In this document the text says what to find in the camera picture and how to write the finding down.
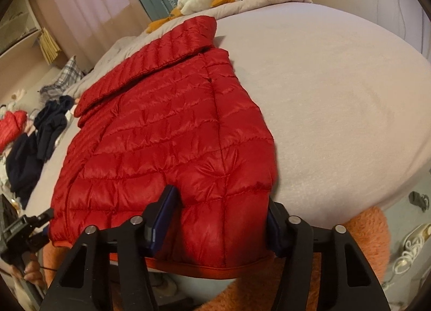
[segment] mattress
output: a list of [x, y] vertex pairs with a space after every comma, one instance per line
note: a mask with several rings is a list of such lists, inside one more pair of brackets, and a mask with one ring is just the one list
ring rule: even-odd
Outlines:
[[[215, 43], [229, 52], [275, 139], [273, 196], [290, 214], [332, 227], [408, 193], [429, 170], [431, 67], [402, 39], [309, 3], [217, 23]], [[78, 131], [75, 120], [44, 167], [27, 214], [49, 207]]]

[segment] red clothing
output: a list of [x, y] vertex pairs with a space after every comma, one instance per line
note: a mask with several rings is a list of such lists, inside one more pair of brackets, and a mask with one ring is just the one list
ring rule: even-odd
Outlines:
[[4, 148], [22, 133], [27, 122], [27, 113], [19, 110], [14, 113], [6, 112], [4, 119], [0, 120], [0, 153]]
[[237, 277], [272, 258], [268, 198], [274, 141], [260, 109], [215, 48], [216, 21], [195, 17], [143, 47], [87, 90], [52, 207], [50, 236], [69, 246], [88, 225], [122, 224], [177, 186], [182, 207], [149, 266]]

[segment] person's fingers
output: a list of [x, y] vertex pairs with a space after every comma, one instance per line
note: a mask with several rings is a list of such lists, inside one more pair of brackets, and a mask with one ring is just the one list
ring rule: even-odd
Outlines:
[[30, 261], [25, 267], [25, 274], [29, 274], [31, 272], [36, 272], [40, 270], [40, 264], [38, 261]]
[[30, 282], [31, 284], [34, 284], [35, 286], [38, 286], [39, 288], [45, 288], [45, 282], [43, 279], [35, 280], [34, 282]]
[[30, 260], [32, 260], [32, 261], [38, 261], [38, 258], [36, 256], [36, 254], [30, 254]]
[[30, 283], [33, 283], [33, 284], [36, 284], [38, 281], [42, 281], [43, 282], [43, 276], [42, 276], [42, 273], [40, 272], [40, 271], [37, 271], [37, 272], [31, 272], [31, 273], [29, 273], [29, 274], [26, 274], [25, 276], [24, 276], [24, 279], [26, 280], [26, 281], [29, 281]]

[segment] plaid pillow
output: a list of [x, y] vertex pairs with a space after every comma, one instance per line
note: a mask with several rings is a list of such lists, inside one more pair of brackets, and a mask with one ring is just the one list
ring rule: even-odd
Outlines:
[[60, 74], [58, 75], [57, 81], [48, 86], [43, 86], [40, 93], [40, 100], [43, 103], [58, 99], [64, 91], [66, 91], [74, 83], [80, 81], [84, 77], [82, 71], [76, 64], [76, 56], [73, 56], [66, 63]]

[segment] shelf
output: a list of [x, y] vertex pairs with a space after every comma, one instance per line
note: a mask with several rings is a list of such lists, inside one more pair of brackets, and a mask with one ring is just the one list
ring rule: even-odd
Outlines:
[[10, 62], [14, 58], [18, 57], [25, 50], [33, 47], [37, 38], [39, 37], [42, 30], [35, 29], [35, 31], [28, 33], [25, 37], [21, 38], [17, 43], [11, 46], [8, 50], [0, 55], [0, 67], [3, 63]]
[[40, 26], [29, 0], [13, 0], [0, 21], [1, 63], [4, 64], [30, 48], [39, 34]]

